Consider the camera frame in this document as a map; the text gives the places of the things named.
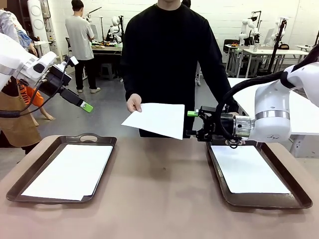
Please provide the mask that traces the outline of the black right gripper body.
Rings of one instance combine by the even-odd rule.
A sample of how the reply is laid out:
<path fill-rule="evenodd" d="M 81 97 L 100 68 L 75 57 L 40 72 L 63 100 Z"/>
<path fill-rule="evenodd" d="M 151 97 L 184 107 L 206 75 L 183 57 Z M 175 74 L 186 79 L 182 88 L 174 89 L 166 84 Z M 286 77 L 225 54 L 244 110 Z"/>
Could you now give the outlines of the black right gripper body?
<path fill-rule="evenodd" d="M 216 108 L 206 106 L 201 106 L 200 109 L 196 110 L 196 113 L 203 121 L 202 129 L 196 132 L 198 141 L 212 142 L 217 137 L 224 137 L 224 133 L 218 123 L 230 135 L 234 134 L 234 116 L 232 114 L 222 112 L 221 116 L 218 117 Z"/>

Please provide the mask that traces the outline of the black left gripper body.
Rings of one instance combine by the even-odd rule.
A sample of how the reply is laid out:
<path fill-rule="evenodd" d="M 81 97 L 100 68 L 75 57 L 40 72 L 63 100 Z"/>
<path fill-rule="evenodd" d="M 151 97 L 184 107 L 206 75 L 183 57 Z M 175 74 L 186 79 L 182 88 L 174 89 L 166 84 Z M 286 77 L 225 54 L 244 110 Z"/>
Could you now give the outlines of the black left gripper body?
<path fill-rule="evenodd" d="M 57 66 L 53 65 L 48 70 L 44 79 L 46 81 L 40 85 L 39 91 L 47 96 L 54 96 L 60 92 L 62 87 L 68 86 L 72 78 L 61 71 Z"/>

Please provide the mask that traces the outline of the person's right hand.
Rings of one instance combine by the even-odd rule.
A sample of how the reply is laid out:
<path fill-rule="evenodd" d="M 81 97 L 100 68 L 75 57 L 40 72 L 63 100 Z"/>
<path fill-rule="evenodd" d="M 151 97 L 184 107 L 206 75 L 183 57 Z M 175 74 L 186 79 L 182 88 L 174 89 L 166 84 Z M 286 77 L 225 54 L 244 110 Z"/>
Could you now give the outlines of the person's right hand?
<path fill-rule="evenodd" d="M 142 98 L 138 94 L 132 94 L 129 99 L 127 100 L 127 108 L 130 113 L 133 113 L 134 111 L 141 112 L 141 103 Z"/>

